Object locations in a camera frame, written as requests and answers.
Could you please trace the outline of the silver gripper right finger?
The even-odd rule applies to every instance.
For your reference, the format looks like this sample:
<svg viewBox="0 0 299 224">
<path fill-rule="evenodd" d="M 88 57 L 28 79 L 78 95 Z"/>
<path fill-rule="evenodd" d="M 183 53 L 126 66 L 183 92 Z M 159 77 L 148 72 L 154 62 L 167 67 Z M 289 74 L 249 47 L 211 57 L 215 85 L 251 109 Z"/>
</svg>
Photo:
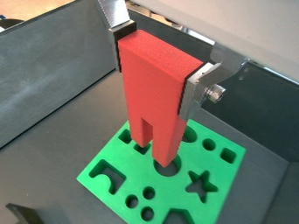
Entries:
<svg viewBox="0 0 299 224">
<path fill-rule="evenodd" d="M 210 53 L 214 63 L 206 63 L 184 82 L 179 117 L 189 121 L 199 111 L 206 100 L 218 103 L 225 95 L 226 88 L 219 85 L 229 77 L 238 73 L 249 63 L 249 58 L 215 43 Z"/>
</svg>

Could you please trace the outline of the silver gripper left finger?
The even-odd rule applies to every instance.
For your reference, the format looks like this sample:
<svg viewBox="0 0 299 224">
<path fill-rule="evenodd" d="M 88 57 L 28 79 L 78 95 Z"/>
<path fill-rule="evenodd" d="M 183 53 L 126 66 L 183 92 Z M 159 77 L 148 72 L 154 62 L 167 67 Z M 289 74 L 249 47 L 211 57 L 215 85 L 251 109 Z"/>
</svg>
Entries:
<svg viewBox="0 0 299 224">
<path fill-rule="evenodd" d="M 98 7 L 108 29 L 116 70 L 122 71 L 118 41 L 136 31 L 136 22 L 130 18 L 126 0 L 98 0 Z"/>
</svg>

